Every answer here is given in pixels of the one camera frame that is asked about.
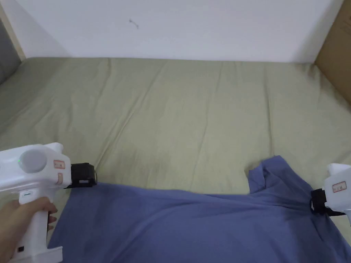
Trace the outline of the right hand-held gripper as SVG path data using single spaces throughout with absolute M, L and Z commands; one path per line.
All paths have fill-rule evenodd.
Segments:
M 328 175 L 322 188 L 311 191 L 311 212 L 329 217 L 345 215 L 351 222 L 351 166 L 332 163 Z

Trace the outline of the person's left hand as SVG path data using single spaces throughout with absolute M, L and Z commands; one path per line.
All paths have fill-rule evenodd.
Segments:
M 7 263 L 12 258 L 18 242 L 23 238 L 35 213 L 48 213 L 47 230 L 50 223 L 57 220 L 51 214 L 57 213 L 56 206 L 47 197 L 41 197 L 26 204 L 12 200 L 0 210 L 0 262 Z

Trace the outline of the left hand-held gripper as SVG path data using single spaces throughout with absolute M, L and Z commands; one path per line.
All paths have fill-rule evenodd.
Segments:
M 97 174 L 89 163 L 72 164 L 63 155 L 63 145 L 50 143 L 8 149 L 0 153 L 0 192 L 19 195 L 26 204 L 47 197 L 53 202 L 60 189 L 97 185 Z M 37 212 L 17 244 L 11 263 L 60 263 L 63 247 L 47 247 L 49 214 Z

